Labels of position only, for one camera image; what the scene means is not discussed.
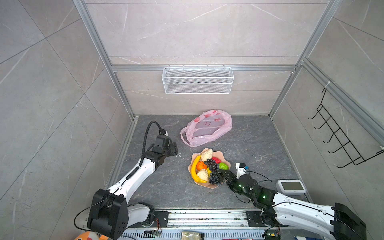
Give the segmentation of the yellow fake banana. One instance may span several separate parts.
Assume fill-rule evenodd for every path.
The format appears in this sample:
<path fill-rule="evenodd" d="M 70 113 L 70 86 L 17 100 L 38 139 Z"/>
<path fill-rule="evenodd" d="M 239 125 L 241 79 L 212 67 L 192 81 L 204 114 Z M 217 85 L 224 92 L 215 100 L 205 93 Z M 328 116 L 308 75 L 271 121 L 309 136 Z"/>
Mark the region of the yellow fake banana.
<path fill-rule="evenodd" d="M 201 183 L 201 180 L 199 179 L 199 177 L 197 176 L 197 173 L 198 171 L 196 170 L 196 166 L 197 166 L 197 163 L 201 161 L 201 155 L 197 156 L 193 162 L 192 162 L 192 165 L 190 167 L 190 173 L 191 173 L 191 176 L 193 178 L 193 180 L 196 182 L 196 183 Z"/>

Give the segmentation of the orange fake fruit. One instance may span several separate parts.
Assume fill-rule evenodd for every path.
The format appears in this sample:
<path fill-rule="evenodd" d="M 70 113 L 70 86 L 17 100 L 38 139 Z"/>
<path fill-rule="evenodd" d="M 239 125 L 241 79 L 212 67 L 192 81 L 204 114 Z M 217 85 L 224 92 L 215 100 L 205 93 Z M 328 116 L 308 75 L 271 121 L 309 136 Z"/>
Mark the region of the orange fake fruit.
<path fill-rule="evenodd" d="M 207 168 L 208 166 L 203 161 L 199 161 L 197 163 L 197 166 L 196 166 L 197 171 L 206 170 Z"/>

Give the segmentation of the beige fake potato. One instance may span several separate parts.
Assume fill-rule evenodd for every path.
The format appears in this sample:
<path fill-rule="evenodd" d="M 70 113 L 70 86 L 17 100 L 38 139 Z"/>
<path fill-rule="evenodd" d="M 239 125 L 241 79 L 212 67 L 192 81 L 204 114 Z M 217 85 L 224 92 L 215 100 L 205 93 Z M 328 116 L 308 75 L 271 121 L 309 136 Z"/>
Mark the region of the beige fake potato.
<path fill-rule="evenodd" d="M 206 162 L 213 157 L 213 150 L 207 149 L 201 154 L 201 161 Z"/>

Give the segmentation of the pink plastic bag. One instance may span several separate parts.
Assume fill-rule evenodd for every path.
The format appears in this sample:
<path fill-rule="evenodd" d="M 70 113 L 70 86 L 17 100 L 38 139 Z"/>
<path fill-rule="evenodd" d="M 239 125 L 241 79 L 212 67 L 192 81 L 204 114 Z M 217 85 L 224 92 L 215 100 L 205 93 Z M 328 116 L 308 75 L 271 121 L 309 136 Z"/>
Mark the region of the pink plastic bag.
<path fill-rule="evenodd" d="M 225 111 L 210 110 L 192 120 L 180 132 L 181 140 L 191 148 L 213 142 L 232 129 L 232 116 Z"/>

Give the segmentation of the beige fake mushroom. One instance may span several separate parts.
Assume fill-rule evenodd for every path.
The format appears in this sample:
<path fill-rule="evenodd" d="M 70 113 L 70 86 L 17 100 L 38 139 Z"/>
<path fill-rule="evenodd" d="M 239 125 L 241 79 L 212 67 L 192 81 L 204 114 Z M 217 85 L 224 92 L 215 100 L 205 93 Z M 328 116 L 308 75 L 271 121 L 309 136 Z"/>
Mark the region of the beige fake mushroom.
<path fill-rule="evenodd" d="M 206 183 L 210 179 L 209 173 L 206 169 L 201 169 L 200 171 L 198 171 L 197 176 L 201 180 L 201 183 Z"/>

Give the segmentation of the green fake fruit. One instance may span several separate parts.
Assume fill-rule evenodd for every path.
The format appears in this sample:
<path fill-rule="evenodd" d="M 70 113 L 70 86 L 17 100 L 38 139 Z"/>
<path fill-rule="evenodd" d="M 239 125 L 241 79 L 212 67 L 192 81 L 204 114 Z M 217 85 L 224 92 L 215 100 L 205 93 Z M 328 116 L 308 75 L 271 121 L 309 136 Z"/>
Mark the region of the green fake fruit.
<path fill-rule="evenodd" d="M 227 164 L 225 164 L 225 163 L 219 163 L 219 169 L 226 171 L 226 170 L 229 170 L 230 167 Z"/>

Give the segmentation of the dark fake grapes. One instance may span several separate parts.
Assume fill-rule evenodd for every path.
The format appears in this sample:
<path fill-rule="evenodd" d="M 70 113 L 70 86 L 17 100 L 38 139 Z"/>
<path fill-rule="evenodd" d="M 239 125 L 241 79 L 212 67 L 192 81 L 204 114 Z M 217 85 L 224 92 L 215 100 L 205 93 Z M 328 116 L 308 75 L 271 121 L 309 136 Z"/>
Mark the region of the dark fake grapes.
<path fill-rule="evenodd" d="M 216 174 L 216 172 L 219 170 L 219 164 L 216 164 L 212 159 L 209 159 L 204 163 L 208 166 L 207 171 L 210 176 L 209 183 L 212 185 L 221 185 L 221 181 Z"/>

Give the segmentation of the pink scalloped bowl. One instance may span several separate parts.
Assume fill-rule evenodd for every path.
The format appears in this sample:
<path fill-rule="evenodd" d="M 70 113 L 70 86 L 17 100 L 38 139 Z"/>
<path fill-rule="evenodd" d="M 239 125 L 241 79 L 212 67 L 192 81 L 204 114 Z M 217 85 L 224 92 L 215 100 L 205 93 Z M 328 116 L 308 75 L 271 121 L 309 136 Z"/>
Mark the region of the pink scalloped bowl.
<path fill-rule="evenodd" d="M 230 170 L 231 163 L 224 158 L 220 151 L 214 152 L 212 149 L 204 149 L 200 153 L 192 155 L 188 171 L 193 181 L 205 188 L 215 189 L 219 183 L 216 173 L 219 170 Z"/>

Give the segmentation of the red fake strawberry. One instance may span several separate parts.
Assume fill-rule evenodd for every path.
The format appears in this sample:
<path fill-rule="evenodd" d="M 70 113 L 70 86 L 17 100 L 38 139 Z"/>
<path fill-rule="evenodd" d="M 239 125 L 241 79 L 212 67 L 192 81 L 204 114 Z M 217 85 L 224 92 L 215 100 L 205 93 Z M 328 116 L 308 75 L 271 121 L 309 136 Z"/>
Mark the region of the red fake strawberry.
<path fill-rule="evenodd" d="M 221 162 L 221 160 L 216 157 L 212 157 L 212 160 L 215 161 L 216 164 L 219 164 Z"/>

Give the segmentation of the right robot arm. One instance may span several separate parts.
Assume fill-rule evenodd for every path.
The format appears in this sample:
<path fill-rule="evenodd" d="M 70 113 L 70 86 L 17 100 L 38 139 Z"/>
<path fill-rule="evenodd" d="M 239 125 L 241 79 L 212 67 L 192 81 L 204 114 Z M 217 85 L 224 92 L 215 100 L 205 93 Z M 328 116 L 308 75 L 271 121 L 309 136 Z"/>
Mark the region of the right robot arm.
<path fill-rule="evenodd" d="M 271 227 L 290 226 L 323 236 L 328 240 L 365 240 L 367 226 L 347 206 L 317 205 L 288 197 L 261 187 L 250 175 L 240 176 L 230 170 L 219 170 L 221 183 L 236 194 L 247 197 L 261 210 L 262 223 Z"/>

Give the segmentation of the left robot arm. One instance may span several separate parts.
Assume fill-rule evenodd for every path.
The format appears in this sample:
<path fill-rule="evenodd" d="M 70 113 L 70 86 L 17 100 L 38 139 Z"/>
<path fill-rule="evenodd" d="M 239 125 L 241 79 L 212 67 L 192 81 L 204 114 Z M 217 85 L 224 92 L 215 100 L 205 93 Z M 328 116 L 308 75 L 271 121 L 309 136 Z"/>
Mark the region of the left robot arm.
<path fill-rule="evenodd" d="M 154 145 L 145 151 L 144 158 L 120 181 L 107 190 L 96 191 L 90 207 L 88 229 L 116 240 L 132 225 L 150 227 L 155 220 L 155 208 L 144 202 L 129 206 L 129 201 L 139 186 L 167 157 L 177 154 L 177 144 L 170 137 L 157 136 Z"/>

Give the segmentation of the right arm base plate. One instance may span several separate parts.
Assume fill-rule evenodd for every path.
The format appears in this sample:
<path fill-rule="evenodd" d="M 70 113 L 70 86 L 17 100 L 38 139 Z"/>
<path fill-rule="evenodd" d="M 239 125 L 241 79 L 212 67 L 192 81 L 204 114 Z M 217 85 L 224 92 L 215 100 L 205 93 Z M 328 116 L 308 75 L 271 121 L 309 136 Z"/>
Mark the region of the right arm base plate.
<path fill-rule="evenodd" d="M 277 221 L 277 214 L 273 209 L 246 211 L 249 227 L 287 227 Z"/>

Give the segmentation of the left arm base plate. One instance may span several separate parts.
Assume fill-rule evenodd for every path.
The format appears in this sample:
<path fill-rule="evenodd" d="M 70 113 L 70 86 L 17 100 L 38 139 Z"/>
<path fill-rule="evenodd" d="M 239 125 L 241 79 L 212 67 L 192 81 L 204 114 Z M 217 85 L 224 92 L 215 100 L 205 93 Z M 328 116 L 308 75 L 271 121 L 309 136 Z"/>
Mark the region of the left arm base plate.
<path fill-rule="evenodd" d="M 166 228 L 168 226 L 170 212 L 167 211 L 155 211 L 152 217 L 148 221 L 143 223 L 136 223 L 128 228 Z"/>

